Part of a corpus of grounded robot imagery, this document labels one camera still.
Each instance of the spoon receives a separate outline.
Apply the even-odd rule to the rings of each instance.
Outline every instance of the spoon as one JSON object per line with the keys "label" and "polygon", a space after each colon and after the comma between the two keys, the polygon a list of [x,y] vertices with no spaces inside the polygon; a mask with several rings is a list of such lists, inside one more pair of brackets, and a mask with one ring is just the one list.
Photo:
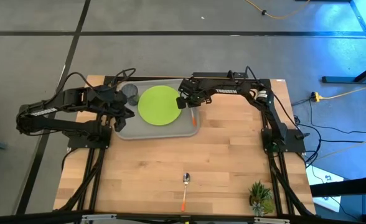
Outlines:
{"label": "spoon", "polygon": [[184,183],[184,194],[183,194],[183,203],[182,203],[182,212],[184,212],[185,210],[185,190],[187,189],[187,184],[189,184],[190,182],[190,174],[189,173],[185,173],[183,175],[183,183]]}

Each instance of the wooden table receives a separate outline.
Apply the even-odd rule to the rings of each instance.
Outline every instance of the wooden table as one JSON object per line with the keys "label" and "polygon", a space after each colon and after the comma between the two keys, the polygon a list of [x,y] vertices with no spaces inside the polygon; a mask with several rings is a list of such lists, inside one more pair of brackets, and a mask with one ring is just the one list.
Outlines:
{"label": "wooden table", "polygon": [[[90,75],[92,85],[103,84],[104,76]],[[272,89],[292,114],[284,80],[272,80]],[[278,102],[282,122],[294,128]],[[188,138],[125,141],[112,134],[101,171],[96,212],[180,214],[184,184],[186,213],[201,215],[253,215],[248,188],[261,180],[271,187],[266,154],[263,152],[260,112],[238,95],[214,95],[212,104],[199,107],[200,130]],[[95,119],[83,112],[77,121]],[[82,182],[88,149],[79,149],[65,161],[54,208],[60,208]],[[315,213],[303,161],[286,153],[289,183],[306,208]],[[87,190],[88,208],[91,185]],[[280,186],[283,212],[286,199]]]}

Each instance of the gray floor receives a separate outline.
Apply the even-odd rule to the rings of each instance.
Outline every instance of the gray floor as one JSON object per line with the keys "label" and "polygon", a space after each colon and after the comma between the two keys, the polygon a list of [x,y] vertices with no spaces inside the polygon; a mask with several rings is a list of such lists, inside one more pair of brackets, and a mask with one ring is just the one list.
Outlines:
{"label": "gray floor", "polygon": [[[292,0],[255,2],[276,15],[301,4]],[[83,3],[0,1],[0,30],[75,30]],[[365,0],[356,3],[366,12]],[[244,0],[101,0],[90,4],[83,30],[361,31],[361,27],[348,3],[312,2],[297,16],[274,20],[262,17]],[[0,141],[8,145],[0,150],[0,215],[13,213],[38,140],[18,133],[15,115],[20,105],[53,95],[71,41],[72,37],[0,37]],[[364,71],[366,39],[80,37],[70,71],[112,75],[136,67],[137,75],[189,76],[192,72],[242,71],[246,65],[258,78],[286,79],[291,101],[304,99],[312,91],[335,95],[358,86],[326,85],[320,82],[321,77],[356,76]],[[79,78],[72,77],[66,87],[82,85]],[[295,107],[294,113],[302,123],[310,123],[308,104]],[[74,116],[57,115],[69,120]],[[366,90],[314,105],[314,122],[366,131]],[[314,150],[317,137],[309,132],[306,147]],[[321,129],[321,134],[324,139],[366,139],[366,134],[348,136],[328,129]],[[49,138],[27,212],[51,211],[66,145],[67,138],[61,134]],[[321,155],[348,145],[323,143]],[[316,161],[315,165],[349,179],[366,177],[366,146]],[[359,212],[358,207],[351,207],[350,200],[343,200],[342,205],[350,207],[347,212]]]}

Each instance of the green plate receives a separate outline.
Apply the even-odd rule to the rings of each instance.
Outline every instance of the green plate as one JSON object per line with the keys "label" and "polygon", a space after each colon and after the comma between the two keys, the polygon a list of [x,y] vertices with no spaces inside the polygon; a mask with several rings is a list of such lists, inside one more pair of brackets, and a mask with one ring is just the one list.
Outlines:
{"label": "green plate", "polygon": [[149,124],[157,126],[169,124],[181,113],[177,107],[177,97],[179,97],[177,90],[169,86],[153,86],[140,96],[139,114]]}

